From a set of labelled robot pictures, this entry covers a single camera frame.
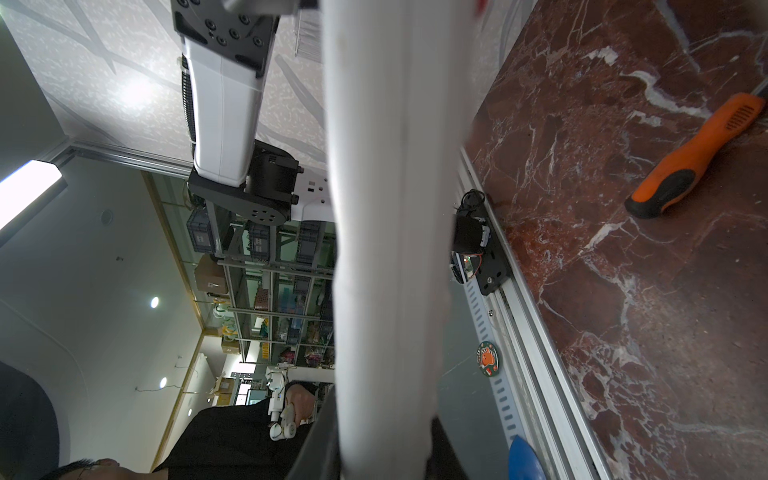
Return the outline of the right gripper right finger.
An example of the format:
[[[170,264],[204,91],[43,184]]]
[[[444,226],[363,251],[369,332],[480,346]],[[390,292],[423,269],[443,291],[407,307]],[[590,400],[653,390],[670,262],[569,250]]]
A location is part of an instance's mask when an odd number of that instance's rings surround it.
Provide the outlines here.
[[[432,453],[427,461],[430,480],[467,480],[468,476],[438,417],[431,424]]]

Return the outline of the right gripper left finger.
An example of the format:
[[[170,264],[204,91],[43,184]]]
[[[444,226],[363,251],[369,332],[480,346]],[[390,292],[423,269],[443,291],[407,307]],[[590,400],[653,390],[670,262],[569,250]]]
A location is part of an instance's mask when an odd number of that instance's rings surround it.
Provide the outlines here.
[[[287,480],[339,479],[339,427],[335,388],[326,394],[325,402],[313,423]]]

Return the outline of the orange handle screwdriver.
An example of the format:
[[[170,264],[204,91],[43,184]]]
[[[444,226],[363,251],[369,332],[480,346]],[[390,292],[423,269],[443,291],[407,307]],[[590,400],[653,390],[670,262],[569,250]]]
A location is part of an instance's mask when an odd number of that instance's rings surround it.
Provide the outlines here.
[[[701,180],[718,151],[742,134],[767,103],[767,82],[750,93],[731,96],[685,144],[664,157],[625,200],[638,219],[661,216],[687,196]]]

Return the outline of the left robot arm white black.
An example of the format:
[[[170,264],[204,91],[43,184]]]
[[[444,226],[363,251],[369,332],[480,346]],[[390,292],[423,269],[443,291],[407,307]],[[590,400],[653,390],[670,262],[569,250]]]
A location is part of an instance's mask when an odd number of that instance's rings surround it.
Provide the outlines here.
[[[248,221],[277,227],[298,220],[304,170],[256,138],[279,20],[298,1],[174,1],[183,52],[182,92],[193,167],[190,191]]]

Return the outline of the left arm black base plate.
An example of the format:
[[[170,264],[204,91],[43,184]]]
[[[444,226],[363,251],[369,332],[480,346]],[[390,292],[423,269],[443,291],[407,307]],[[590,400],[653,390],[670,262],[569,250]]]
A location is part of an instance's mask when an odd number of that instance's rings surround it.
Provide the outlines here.
[[[486,206],[486,195],[471,189],[455,208],[451,272],[459,284],[476,280],[483,296],[496,292],[512,269]]]

